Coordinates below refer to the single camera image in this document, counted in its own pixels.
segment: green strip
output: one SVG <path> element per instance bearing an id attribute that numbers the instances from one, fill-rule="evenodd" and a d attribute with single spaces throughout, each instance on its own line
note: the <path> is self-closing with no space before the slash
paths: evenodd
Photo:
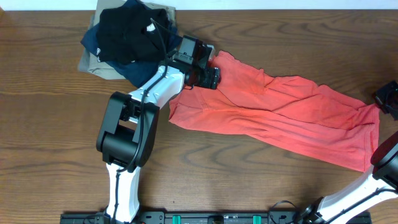
<path id="1" fill-rule="evenodd" d="M 181 224 L 181 216 L 173 215 L 173 224 Z"/>
<path id="2" fill-rule="evenodd" d="M 261 224 L 261 216 L 253 215 L 253 224 Z"/>

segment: gray cloth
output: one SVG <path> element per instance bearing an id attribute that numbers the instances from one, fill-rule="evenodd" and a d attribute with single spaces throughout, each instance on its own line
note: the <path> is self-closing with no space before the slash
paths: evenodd
<path id="1" fill-rule="evenodd" d="M 100 15 L 104 9 L 120 7 L 125 2 L 126 1 L 123 0 L 98 0 L 97 9 L 95 11 L 95 15 L 91 18 L 89 29 L 100 22 Z M 151 9 L 165 9 L 169 20 L 172 22 L 173 25 L 175 25 L 174 7 L 162 6 L 154 3 L 144 4 Z M 87 51 L 86 49 L 83 51 L 83 55 L 81 56 L 78 69 L 81 72 L 92 73 L 107 80 L 125 79 L 124 76 L 120 75 L 117 71 L 115 71 L 113 67 L 108 65 L 106 62 L 98 62 L 97 57 L 89 53 L 89 51 Z"/>

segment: wooden table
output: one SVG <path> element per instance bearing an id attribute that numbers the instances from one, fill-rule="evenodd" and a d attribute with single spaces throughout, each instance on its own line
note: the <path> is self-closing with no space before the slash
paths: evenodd
<path id="1" fill-rule="evenodd" d="M 0 21 L 0 223 L 57 223 L 67 211 L 108 204 L 109 177 L 95 149 L 110 94 L 126 80 L 80 73 L 92 11 L 5 12 Z M 271 76 L 300 75 L 372 103 L 398 78 L 397 11 L 178 11 L 195 35 Z M 142 206 L 267 210 L 304 207 L 360 173 L 248 136 L 187 131 L 161 111 L 154 151 L 142 170 Z M 380 142 L 398 130 L 380 116 Z M 396 223 L 398 200 L 371 209 Z"/>

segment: white background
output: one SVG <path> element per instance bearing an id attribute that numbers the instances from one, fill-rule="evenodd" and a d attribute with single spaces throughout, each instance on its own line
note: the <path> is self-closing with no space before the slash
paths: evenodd
<path id="1" fill-rule="evenodd" d="M 143 0 L 177 9 L 398 9 L 398 0 Z M 95 10 L 97 0 L 0 0 L 4 10 Z"/>

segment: red cloth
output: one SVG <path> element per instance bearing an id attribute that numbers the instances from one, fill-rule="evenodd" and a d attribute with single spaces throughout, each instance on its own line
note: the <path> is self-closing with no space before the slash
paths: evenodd
<path id="1" fill-rule="evenodd" d="M 220 134 L 247 134 L 283 149 L 365 171 L 377 148 L 379 109 L 302 77 L 270 77 L 220 52 L 217 90 L 183 90 L 170 101 L 171 123 Z"/>

